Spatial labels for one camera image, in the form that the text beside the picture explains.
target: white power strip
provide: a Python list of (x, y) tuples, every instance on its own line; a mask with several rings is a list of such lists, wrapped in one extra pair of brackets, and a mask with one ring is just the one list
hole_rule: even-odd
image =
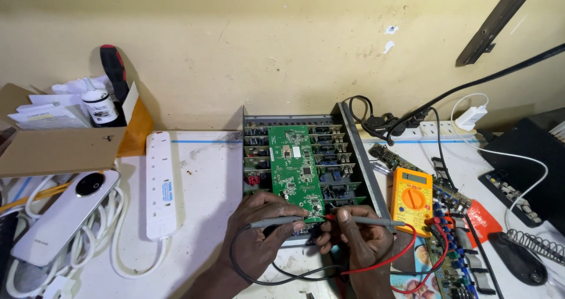
[[(451, 126), (451, 122), (449, 121), (440, 121), (440, 131), (441, 131), (441, 139), (442, 140), (450, 140), (450, 139), (459, 139), (459, 136), (454, 131), (454, 128), (457, 128), (457, 132), (461, 135), (461, 137), (465, 139), (472, 138), (477, 131), (472, 129), (471, 131), (465, 131), (463, 129), (458, 128), (457, 126)], [(357, 125), (357, 131), (359, 132), (359, 136), (361, 136), (361, 140), (365, 143), (375, 143), (383, 141), (380, 138), (370, 136), (361, 125)], [(401, 136), (395, 137), (392, 136), (393, 141), (419, 141), (419, 140), (437, 140), (437, 122), (422, 122), (418, 128), (411, 128), (406, 129)]]
[(179, 229), (173, 164), (171, 159), (171, 137), (168, 132), (156, 132), (147, 136), (147, 237), (158, 241), (173, 236)]

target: cream painted wall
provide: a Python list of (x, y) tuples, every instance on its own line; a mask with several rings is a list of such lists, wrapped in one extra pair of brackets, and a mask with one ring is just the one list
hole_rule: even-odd
[[(128, 78), (159, 129), (235, 129), (242, 104), (257, 115), (328, 113), (355, 94), (402, 115), (565, 42), (565, 0), (528, 0), (491, 54), (456, 68), (498, 1), (0, 0), (0, 85), (103, 74), (97, 47), (109, 43), (133, 65)], [(492, 127), (563, 107), (564, 63), (559, 55), (437, 108), (445, 119), (461, 95), (488, 93), (481, 124)]]

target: bottle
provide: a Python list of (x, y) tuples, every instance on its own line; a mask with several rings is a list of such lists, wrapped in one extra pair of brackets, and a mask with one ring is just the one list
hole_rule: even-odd
[(87, 91), (82, 93), (81, 98), (92, 116), (95, 127), (121, 127), (118, 120), (114, 102), (109, 98), (105, 89), (97, 89), (88, 77), (83, 78)]

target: multimeter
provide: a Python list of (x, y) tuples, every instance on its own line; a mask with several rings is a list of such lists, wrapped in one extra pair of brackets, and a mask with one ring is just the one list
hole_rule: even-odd
[[(390, 215), (393, 220), (411, 224), (416, 228), (418, 236), (430, 237), (426, 231), (425, 220), (432, 214), (432, 176), (405, 168), (394, 170), (394, 184)], [(397, 230), (412, 233), (408, 227), (397, 227)]]

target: white table surface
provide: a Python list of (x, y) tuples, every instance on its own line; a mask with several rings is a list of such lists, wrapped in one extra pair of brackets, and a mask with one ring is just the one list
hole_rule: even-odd
[[(194, 278), (215, 259), (222, 243), (228, 217), (241, 200), (242, 176), (240, 152), (242, 143), (231, 132), (171, 132), (175, 186), (181, 213), (185, 216), (181, 230), (172, 238), (167, 256), (161, 267), (150, 276), (127, 280), (117, 276), (109, 263), (109, 250), (104, 249), (74, 278), (80, 283), (77, 299), (99, 298), (178, 298)], [(432, 173), (431, 157), (438, 157), (437, 143), (397, 143), (391, 148), (423, 170)], [(491, 170), (491, 166), (470, 146), (461, 142), (446, 142), (443, 146), (446, 163), (460, 191), (474, 198), (504, 226), (504, 205), (491, 194), (477, 177)], [(122, 158), (121, 187), (131, 194), (131, 203), (120, 237), (120, 256), (125, 266), (138, 271), (152, 265), (156, 259), (157, 244), (145, 236), (145, 157)], [(376, 173), (379, 186), (390, 200), (392, 181)], [(543, 233), (544, 238), (563, 242), (563, 237), (549, 223), (530, 229), (511, 215), (512, 228), (529, 233)], [(565, 298), (565, 287), (551, 280), (540, 287), (531, 287), (514, 278), (497, 256), (491, 245), (484, 248), (506, 298)], [(281, 249), (275, 262), (295, 274), (321, 266), (315, 247)], [(565, 267), (549, 260), (545, 262), (554, 271), (565, 276)], [(262, 279), (283, 280), (271, 266)], [(328, 282), (293, 281), (276, 287), (252, 285), (236, 298), (306, 298), (312, 292), (315, 298), (339, 298)], [(479, 294), (480, 298), (495, 298)]]

